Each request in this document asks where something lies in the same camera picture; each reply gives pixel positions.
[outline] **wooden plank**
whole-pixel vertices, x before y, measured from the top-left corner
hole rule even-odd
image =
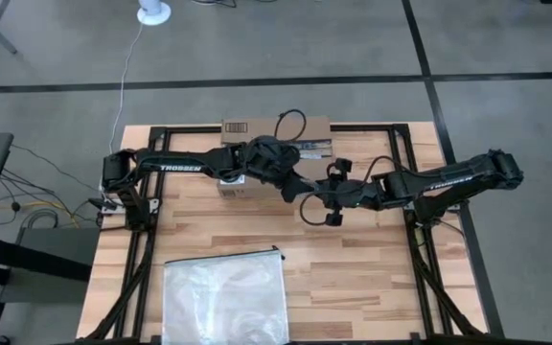
[[[409,126],[419,168],[442,166],[433,124]],[[149,131],[149,126],[127,126],[123,147],[144,147]],[[218,145],[218,134],[176,134],[170,149],[208,150]],[[405,157],[403,144],[400,146]],[[336,156],[354,161],[352,178],[363,177],[374,157],[390,155],[388,138],[379,132],[333,133],[333,150]],[[378,162],[374,173],[392,170],[393,165],[384,160]],[[326,210],[312,199],[304,212],[307,218],[320,220]],[[169,173],[149,283],[144,341],[161,332],[163,263],[266,250],[271,245],[277,245],[287,257],[284,275],[291,339],[406,339],[411,332],[423,333],[402,211],[355,209],[343,214],[341,227],[308,226],[300,219],[299,200],[285,204],[280,199],[222,199],[213,179]],[[445,220],[459,226],[453,215]],[[104,226],[123,222],[122,217],[107,218]],[[476,327],[486,330],[462,236],[445,225],[433,231],[448,294]],[[78,336],[90,333],[118,297],[128,242],[126,230],[102,233]],[[430,307],[439,327],[433,296]],[[126,334],[134,311],[131,303]]]

